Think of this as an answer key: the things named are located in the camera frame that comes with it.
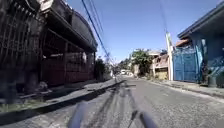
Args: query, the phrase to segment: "house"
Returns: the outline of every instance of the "house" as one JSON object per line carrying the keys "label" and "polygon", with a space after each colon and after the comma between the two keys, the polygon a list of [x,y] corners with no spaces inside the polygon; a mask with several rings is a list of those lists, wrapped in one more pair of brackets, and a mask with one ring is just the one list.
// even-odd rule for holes
{"label": "house", "polygon": [[0,16],[0,91],[29,94],[41,81],[52,87],[93,79],[98,44],[64,0],[3,0]]}
{"label": "house", "polygon": [[153,59],[152,64],[150,66],[151,73],[154,78],[167,80],[168,76],[168,58],[167,54],[163,54]]}
{"label": "house", "polygon": [[224,2],[193,23],[178,37],[174,51],[174,78],[223,85]]}

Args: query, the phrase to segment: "gutter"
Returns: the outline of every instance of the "gutter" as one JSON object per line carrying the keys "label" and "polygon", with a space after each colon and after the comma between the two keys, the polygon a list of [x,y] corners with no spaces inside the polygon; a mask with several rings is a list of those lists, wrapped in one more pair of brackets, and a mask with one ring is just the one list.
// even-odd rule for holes
{"label": "gutter", "polygon": [[205,14],[203,17],[201,17],[199,20],[197,20],[190,27],[185,29],[180,34],[178,34],[178,37],[180,39],[183,39],[183,38],[189,36],[189,34],[191,34],[191,33],[195,32],[196,30],[200,29],[206,21],[208,22],[208,20],[210,20],[212,16],[217,15],[219,12],[223,11],[223,9],[224,9],[224,1],[221,2],[219,5],[217,5],[214,9],[209,11],[207,14]]}

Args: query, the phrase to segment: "tree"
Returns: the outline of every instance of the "tree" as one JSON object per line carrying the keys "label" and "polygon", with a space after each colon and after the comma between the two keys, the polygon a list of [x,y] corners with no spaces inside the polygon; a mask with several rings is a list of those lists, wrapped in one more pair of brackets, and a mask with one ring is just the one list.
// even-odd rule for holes
{"label": "tree", "polygon": [[94,76],[96,79],[101,79],[103,77],[103,74],[106,71],[106,66],[101,58],[98,58],[95,62],[94,67]]}
{"label": "tree", "polygon": [[128,64],[130,63],[130,59],[126,58],[125,60],[122,60],[119,64],[118,67],[120,69],[128,69]]}
{"label": "tree", "polygon": [[139,75],[141,76],[149,73],[152,59],[153,57],[148,54],[148,50],[137,49],[132,53],[132,64],[139,65]]}

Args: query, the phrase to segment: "power line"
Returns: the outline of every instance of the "power line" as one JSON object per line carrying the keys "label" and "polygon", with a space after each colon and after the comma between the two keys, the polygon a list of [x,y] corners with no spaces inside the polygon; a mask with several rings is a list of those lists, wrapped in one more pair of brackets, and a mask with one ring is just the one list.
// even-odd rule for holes
{"label": "power line", "polygon": [[98,30],[100,30],[99,28],[100,28],[100,25],[99,25],[99,23],[98,23],[98,20],[97,20],[97,16],[96,16],[96,12],[95,12],[95,9],[93,8],[93,5],[92,5],[92,3],[91,3],[91,1],[89,1],[89,7],[90,7],[90,12],[91,12],[91,14],[93,15],[93,19],[95,20],[95,22],[96,22],[96,27],[98,28]]}
{"label": "power line", "polygon": [[167,33],[168,32],[167,21],[166,21],[166,14],[165,14],[165,11],[164,11],[164,7],[163,7],[163,4],[162,4],[161,0],[158,0],[158,2],[159,2],[160,11],[161,11],[161,17],[162,17],[162,20],[163,20],[164,31],[165,31],[165,33]]}
{"label": "power line", "polygon": [[93,22],[93,20],[92,20],[92,17],[91,17],[91,15],[90,15],[90,13],[89,13],[88,8],[86,7],[86,4],[85,4],[84,0],[82,0],[82,4],[83,4],[83,6],[84,6],[84,8],[85,8],[85,10],[86,10],[86,13],[87,13],[87,15],[88,15],[88,17],[89,17],[90,22],[92,23],[93,29],[94,29],[95,32],[96,32],[96,35],[97,35],[97,37],[98,37],[98,39],[99,39],[99,41],[100,41],[100,44],[101,44],[101,46],[102,46],[102,48],[103,48],[103,50],[104,50],[104,52],[105,52],[105,54],[106,54],[106,57],[110,58],[110,54],[107,52],[107,50],[106,50],[106,48],[105,48],[105,46],[104,46],[104,44],[103,44],[103,42],[102,42],[102,40],[101,40],[101,37],[100,37],[100,35],[99,35],[99,33],[98,33],[97,29],[96,29],[96,26],[95,26],[95,24],[94,24],[94,22]]}
{"label": "power line", "polygon": [[102,24],[101,24],[101,22],[100,22],[100,18],[99,18],[98,12],[97,12],[97,10],[96,10],[96,6],[95,6],[95,4],[94,4],[94,1],[90,0],[90,3],[91,3],[91,5],[93,6],[93,9],[94,9],[94,11],[95,11],[95,13],[96,13],[96,18],[97,18],[97,20],[98,20],[98,23],[99,23],[101,32],[104,33]]}

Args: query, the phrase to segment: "street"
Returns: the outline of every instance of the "street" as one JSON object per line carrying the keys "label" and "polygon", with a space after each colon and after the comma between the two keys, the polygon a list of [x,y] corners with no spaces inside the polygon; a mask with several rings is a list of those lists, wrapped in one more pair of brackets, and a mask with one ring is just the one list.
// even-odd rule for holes
{"label": "street", "polygon": [[[86,101],[83,128],[141,128],[133,113],[146,112],[159,128],[221,128],[224,100],[172,89],[146,80],[119,78],[119,85]],[[2,128],[67,127],[77,104],[2,126]]]}

